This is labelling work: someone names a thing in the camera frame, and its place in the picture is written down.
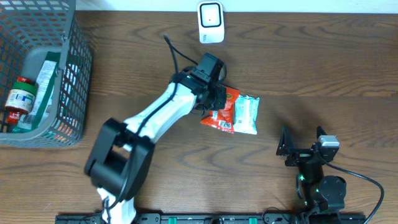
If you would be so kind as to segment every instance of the bottle label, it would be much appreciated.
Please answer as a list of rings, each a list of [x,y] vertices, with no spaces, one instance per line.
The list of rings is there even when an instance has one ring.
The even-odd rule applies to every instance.
[[[6,106],[22,109],[30,112],[33,107],[35,96],[25,90],[13,89],[8,95]]]

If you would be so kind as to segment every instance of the wooden table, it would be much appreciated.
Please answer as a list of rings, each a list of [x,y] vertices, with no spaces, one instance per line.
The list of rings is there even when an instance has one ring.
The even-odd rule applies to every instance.
[[[315,128],[335,134],[333,164],[379,181],[386,197],[371,223],[398,219],[398,16],[226,13],[220,44],[198,41],[195,13],[77,12],[94,52],[85,136],[66,149],[0,150],[0,223],[53,223],[58,213],[101,209],[83,174],[101,125],[142,111],[173,72],[167,33],[199,60],[210,52],[228,64],[226,83],[259,96],[258,135],[228,134],[179,120],[158,142],[136,207],[172,213],[295,210],[295,167],[275,155],[283,124],[310,147]],[[178,59],[180,67],[189,65]],[[346,179],[345,212],[369,214],[380,191]]]

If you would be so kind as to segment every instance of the barcode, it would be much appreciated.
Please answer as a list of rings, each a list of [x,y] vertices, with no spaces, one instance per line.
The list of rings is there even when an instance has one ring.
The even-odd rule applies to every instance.
[[[15,95],[17,95],[16,93],[13,93],[13,94],[11,94],[11,97],[10,97],[10,102],[13,102],[14,101],[14,99],[15,99]]]
[[[218,122],[218,126],[221,126],[223,128],[231,129],[231,123],[228,123],[226,121],[219,121]]]
[[[32,115],[32,114],[27,115],[27,116],[25,116],[23,122],[26,124],[32,124],[35,117],[36,117],[36,115]]]

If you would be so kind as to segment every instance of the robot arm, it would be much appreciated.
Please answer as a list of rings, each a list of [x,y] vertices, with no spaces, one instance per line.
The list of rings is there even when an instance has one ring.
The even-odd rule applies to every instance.
[[[165,93],[144,111],[123,123],[113,118],[104,123],[85,174],[105,201],[105,222],[132,222],[136,216],[134,196],[146,179],[155,143],[171,125],[194,107],[224,108],[226,88],[219,85],[224,73],[224,63],[206,53],[197,67],[173,75]],[[129,151],[129,159],[113,151],[113,146]]]

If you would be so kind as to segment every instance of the red snack package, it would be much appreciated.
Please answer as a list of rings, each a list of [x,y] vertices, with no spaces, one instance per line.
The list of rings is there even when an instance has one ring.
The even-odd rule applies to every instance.
[[[234,133],[233,111],[236,99],[239,97],[239,90],[226,87],[226,103],[223,110],[210,111],[209,116],[200,122],[222,131]]]

